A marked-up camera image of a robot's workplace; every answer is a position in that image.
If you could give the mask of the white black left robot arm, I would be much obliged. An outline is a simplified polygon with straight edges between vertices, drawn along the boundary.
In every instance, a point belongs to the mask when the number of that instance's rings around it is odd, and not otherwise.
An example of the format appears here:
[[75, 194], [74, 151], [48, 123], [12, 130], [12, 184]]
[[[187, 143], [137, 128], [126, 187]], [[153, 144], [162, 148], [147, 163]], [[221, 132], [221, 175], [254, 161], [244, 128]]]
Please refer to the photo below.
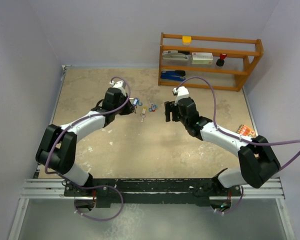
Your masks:
[[93, 177], [75, 163], [77, 143], [107, 127], [117, 115], [129, 115], [135, 107], [122, 86], [107, 89], [102, 101], [83, 117], [61, 126], [50, 124], [43, 134], [35, 160], [75, 184], [81, 196], [93, 191]]

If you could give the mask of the yellow tag key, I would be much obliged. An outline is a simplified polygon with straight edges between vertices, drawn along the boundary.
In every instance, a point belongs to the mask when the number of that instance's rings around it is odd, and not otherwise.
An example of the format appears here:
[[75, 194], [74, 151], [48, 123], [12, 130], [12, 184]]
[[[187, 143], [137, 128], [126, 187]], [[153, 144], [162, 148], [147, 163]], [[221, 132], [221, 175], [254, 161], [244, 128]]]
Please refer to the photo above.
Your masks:
[[140, 116], [141, 116], [141, 122], [142, 122], [142, 123], [144, 122], [144, 119], [145, 119], [145, 117], [146, 117], [146, 113], [147, 113], [147, 108], [146, 108], [146, 107], [143, 107], [143, 108], [142, 108], [142, 111], [141, 111], [141, 114], [140, 114]]

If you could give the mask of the blue tag key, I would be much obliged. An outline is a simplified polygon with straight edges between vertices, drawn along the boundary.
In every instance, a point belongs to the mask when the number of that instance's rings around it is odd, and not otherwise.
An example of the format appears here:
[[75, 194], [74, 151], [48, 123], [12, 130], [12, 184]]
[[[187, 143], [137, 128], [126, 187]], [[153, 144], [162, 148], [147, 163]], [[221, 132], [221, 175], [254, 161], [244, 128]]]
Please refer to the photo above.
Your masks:
[[138, 98], [130, 98], [131, 104], [134, 106], [139, 106], [139, 99]]

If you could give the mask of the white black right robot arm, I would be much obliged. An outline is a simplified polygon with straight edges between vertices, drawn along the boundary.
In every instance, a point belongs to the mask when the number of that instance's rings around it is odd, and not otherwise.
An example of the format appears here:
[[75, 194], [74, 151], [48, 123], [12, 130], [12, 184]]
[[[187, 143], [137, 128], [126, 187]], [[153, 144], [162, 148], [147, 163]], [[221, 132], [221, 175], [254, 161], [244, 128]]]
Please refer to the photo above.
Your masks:
[[230, 187], [238, 185], [248, 184], [258, 189], [281, 168], [265, 137], [241, 136], [216, 126], [213, 120], [200, 116], [190, 97], [178, 102], [166, 101], [164, 114], [166, 122], [180, 122], [190, 136], [215, 144], [238, 158], [239, 168], [227, 168], [216, 175], [212, 190], [218, 196], [225, 195]]

